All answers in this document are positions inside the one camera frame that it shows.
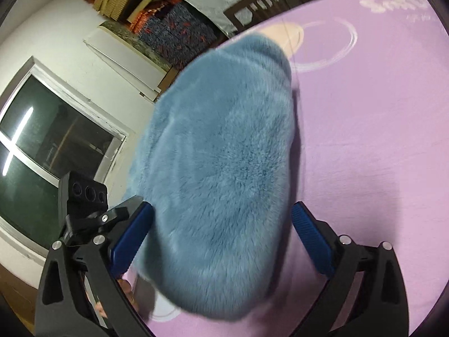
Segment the blue fluffy fleece garment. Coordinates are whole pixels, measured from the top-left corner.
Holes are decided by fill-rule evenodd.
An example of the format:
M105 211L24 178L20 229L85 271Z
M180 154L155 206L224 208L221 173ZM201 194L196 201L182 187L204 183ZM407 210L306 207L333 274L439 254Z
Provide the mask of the blue fluffy fleece garment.
M288 59L257 33L199 56L157 101L126 186L155 210L133 265L180 309L234 321L267 295L295 122Z

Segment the purple printed bed sheet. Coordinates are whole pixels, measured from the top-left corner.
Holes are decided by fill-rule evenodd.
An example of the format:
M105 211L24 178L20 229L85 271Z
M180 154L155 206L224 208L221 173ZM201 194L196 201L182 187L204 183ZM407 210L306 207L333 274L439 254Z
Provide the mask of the purple printed bed sheet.
M448 279L448 35L426 0L321 0L271 23L295 31L290 196L267 295L243 318L188 313L156 291L158 336L287 336L324 277L288 223L303 200L356 243L389 241L416 329Z

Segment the dark patterned storage box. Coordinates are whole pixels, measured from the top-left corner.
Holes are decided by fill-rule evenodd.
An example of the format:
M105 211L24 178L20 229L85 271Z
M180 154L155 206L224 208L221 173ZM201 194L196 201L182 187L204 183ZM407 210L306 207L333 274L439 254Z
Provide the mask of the dark patterned storage box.
M138 32L143 43L179 71L218 39L214 29L185 2L162 15L152 15Z

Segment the dark wooden chair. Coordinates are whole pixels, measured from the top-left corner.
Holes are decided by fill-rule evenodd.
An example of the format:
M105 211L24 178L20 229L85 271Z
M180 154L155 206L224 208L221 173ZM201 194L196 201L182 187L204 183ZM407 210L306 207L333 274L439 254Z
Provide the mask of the dark wooden chair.
M237 32L241 33L271 17L280 15L310 1L311 0L240 0L226 9L224 11L224 16L237 28ZM242 22L237 17L237 15L243 11L250 12L250 20L246 23Z

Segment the dark glass window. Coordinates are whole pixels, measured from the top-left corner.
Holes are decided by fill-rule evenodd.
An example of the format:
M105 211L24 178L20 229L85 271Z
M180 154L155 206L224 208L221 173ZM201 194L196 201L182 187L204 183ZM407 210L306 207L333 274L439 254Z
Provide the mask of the dark glass window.
M28 77L1 117L1 218L47 249L60 231L58 188L77 171L104 177L118 137Z

